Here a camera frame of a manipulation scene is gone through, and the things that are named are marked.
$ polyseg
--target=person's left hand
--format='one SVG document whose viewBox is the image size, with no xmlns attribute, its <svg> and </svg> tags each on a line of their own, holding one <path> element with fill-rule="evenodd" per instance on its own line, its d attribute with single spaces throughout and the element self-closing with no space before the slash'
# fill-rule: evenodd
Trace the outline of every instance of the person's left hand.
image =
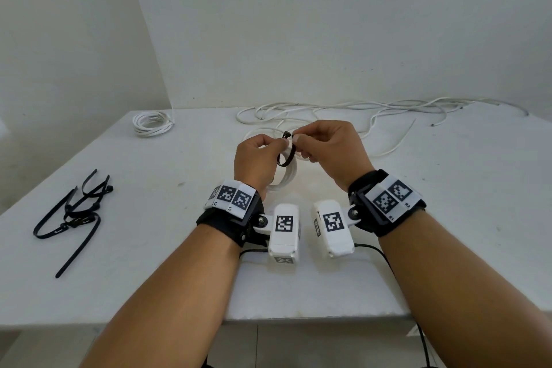
<svg viewBox="0 0 552 368">
<path fill-rule="evenodd" d="M 267 195 L 267 186 L 276 173 L 278 155 L 288 147 L 284 138 L 272 138 L 266 134 L 255 135 L 242 141 L 234 158 L 234 179 L 255 188 L 262 200 Z"/>
</svg>

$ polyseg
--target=coiled white cable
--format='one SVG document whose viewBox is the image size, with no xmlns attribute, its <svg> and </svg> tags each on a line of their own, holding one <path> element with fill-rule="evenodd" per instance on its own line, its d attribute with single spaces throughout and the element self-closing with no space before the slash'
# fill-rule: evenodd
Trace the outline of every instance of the coiled white cable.
<svg viewBox="0 0 552 368">
<path fill-rule="evenodd" d="M 251 131 L 247 132 L 247 134 L 244 136 L 244 140 L 245 140 L 246 138 L 249 138 L 252 133 L 262 132 L 262 131 L 272 131 L 274 137 L 280 137 L 284 132 L 282 129 L 280 129 L 280 126 L 283 125 L 284 123 L 289 123 L 290 121 L 292 121 L 293 124 L 290 126 L 288 125 L 288 128 L 286 128 L 286 130 L 289 132 L 293 132 L 293 130 L 303 125 L 306 125 L 308 123 L 311 123 L 315 120 L 320 119 L 316 114 L 320 110 L 327 110 L 327 109 L 341 109 L 341 110 L 354 110 L 354 111 L 376 110 L 376 112 L 368 120 L 368 128 L 364 131 L 357 131 L 361 136 L 361 138 L 366 138 L 370 134 L 372 128 L 375 127 L 378 117 L 383 117 L 387 115 L 396 115 L 396 114 L 409 112 L 409 111 L 420 112 L 420 113 L 443 114 L 442 120 L 431 124 L 432 127 L 436 127 L 438 125 L 441 125 L 443 122 L 445 122 L 447 115 L 449 113 L 458 111 L 459 109 L 462 109 L 465 106 L 471 105 L 475 102 L 482 102 L 482 103 L 487 103 L 492 105 L 505 104 L 505 105 L 518 108 L 519 110 L 523 111 L 523 113 L 526 116 L 529 115 L 529 112 L 525 108 L 522 108 L 521 106 L 516 105 L 514 103 L 499 101 L 497 99 L 490 99 L 490 98 L 471 99 L 471 98 L 453 98 L 453 97 L 442 96 L 430 101 L 425 101 L 422 99 L 405 99 L 402 101 L 396 101 L 396 102 L 390 102 L 390 103 L 381 103 L 381 102 L 373 102 L 373 101 L 352 101 L 352 102 L 337 103 L 334 105 L 316 105 L 312 103 L 296 104 L 293 102 L 276 102 L 276 103 L 268 103 L 265 105 L 261 105 L 259 107 L 253 106 L 250 108 L 245 108 L 236 114 L 236 120 L 241 122 L 242 124 L 247 124 L 247 125 L 259 125 L 259 124 L 266 124 L 269 122 L 278 122 L 278 124 L 275 127 L 263 126 L 263 127 L 252 129 Z M 255 116 L 254 120 L 245 120 L 244 118 L 241 117 L 243 113 L 247 111 L 252 111 L 252 110 L 254 111 L 253 113 Z M 304 115 L 302 117 L 290 115 L 290 113 L 304 113 L 307 111 L 310 111 L 313 114 L 313 119 L 307 119 L 304 117 Z M 384 153 L 371 154 L 370 157 L 372 158 L 381 157 L 394 152 L 405 140 L 406 136 L 409 134 L 415 122 L 416 120 L 414 119 L 410 124 L 410 127 L 407 129 L 406 133 L 404 133 L 402 138 L 395 144 L 393 148 L 391 148 L 390 150 Z M 292 163 L 286 168 L 286 173 L 282 181 L 277 185 L 269 185 L 268 187 L 269 190 L 276 191 L 276 190 L 282 189 L 284 186 L 286 186 L 288 183 L 291 182 L 291 180 L 293 179 L 293 177 L 297 172 L 297 163 L 296 163 L 297 158 L 303 159 L 298 153 L 296 153 Z"/>
<path fill-rule="evenodd" d="M 144 111 L 134 115 L 133 125 L 138 137 L 153 137 L 169 131 L 175 122 L 164 112 Z"/>
</svg>

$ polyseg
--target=forearm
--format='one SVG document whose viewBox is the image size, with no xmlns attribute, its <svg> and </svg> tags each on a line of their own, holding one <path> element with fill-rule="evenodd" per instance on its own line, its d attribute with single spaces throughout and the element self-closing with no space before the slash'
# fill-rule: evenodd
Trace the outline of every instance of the forearm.
<svg viewBox="0 0 552 368">
<path fill-rule="evenodd" d="M 552 366 L 552 327 L 544 314 L 426 212 L 380 245 L 449 368 Z"/>
<path fill-rule="evenodd" d="M 130 297 L 81 368 L 199 367 L 225 311 L 239 247 L 199 225 Z"/>
</svg>

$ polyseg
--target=qr code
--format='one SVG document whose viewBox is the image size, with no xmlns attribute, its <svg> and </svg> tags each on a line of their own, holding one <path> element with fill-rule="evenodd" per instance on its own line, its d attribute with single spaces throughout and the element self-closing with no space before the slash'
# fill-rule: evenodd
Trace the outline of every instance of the qr code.
<svg viewBox="0 0 552 368">
<path fill-rule="evenodd" d="M 234 196 L 232 204 L 234 204 L 236 207 L 241 208 L 244 211 L 247 211 L 247 206 L 249 205 L 250 201 L 251 195 L 247 195 L 245 192 L 238 190 L 236 192 L 236 196 Z"/>
<path fill-rule="evenodd" d="M 218 185 L 214 190 L 212 190 L 212 194 L 211 194 L 211 196 L 209 197 L 210 200 L 213 199 L 213 198 L 215 197 L 216 192 L 219 190 L 219 188 L 220 188 L 220 185 Z"/>
<path fill-rule="evenodd" d="M 276 218 L 277 232 L 293 232 L 293 216 L 278 216 Z"/>
<path fill-rule="evenodd" d="M 372 202 L 383 214 L 389 213 L 398 204 L 398 201 L 388 191 L 383 191 Z"/>
<path fill-rule="evenodd" d="M 231 186 L 222 185 L 220 187 L 220 191 L 218 192 L 217 199 L 221 201 L 228 201 L 230 202 L 232 198 L 234 197 L 234 193 L 236 192 L 236 188 L 232 188 Z"/>
<path fill-rule="evenodd" d="M 396 198 L 400 199 L 401 201 L 404 201 L 405 198 L 412 193 L 412 190 L 400 180 L 397 180 L 397 182 L 393 183 L 389 190 L 393 195 L 395 195 Z"/>
<path fill-rule="evenodd" d="M 338 212 L 324 214 L 322 217 L 324 217 L 324 224 L 326 225 L 326 230 L 328 230 L 328 232 L 335 232 L 335 230 L 342 230 L 345 228 Z"/>
<path fill-rule="evenodd" d="M 293 263 L 293 259 L 292 258 L 277 258 L 276 256 L 274 257 L 274 260 L 278 263 Z"/>
<path fill-rule="evenodd" d="M 320 227 L 317 220 L 314 220 L 314 230 L 316 230 L 316 237 L 320 237 Z"/>
</svg>

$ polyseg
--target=person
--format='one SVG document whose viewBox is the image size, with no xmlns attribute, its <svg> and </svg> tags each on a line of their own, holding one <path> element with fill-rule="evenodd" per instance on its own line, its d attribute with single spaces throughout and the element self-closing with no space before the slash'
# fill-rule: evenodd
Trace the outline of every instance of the person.
<svg viewBox="0 0 552 368">
<path fill-rule="evenodd" d="M 374 170 L 349 122 L 318 120 L 296 130 L 293 142 L 344 191 Z M 234 178 L 264 199 L 287 145 L 264 134 L 243 141 Z M 379 243 L 448 368 L 552 367 L 547 317 L 428 212 L 415 212 Z M 81 368 L 202 366 L 223 321 L 239 252 L 222 232 L 198 225 L 121 307 Z"/>
</svg>

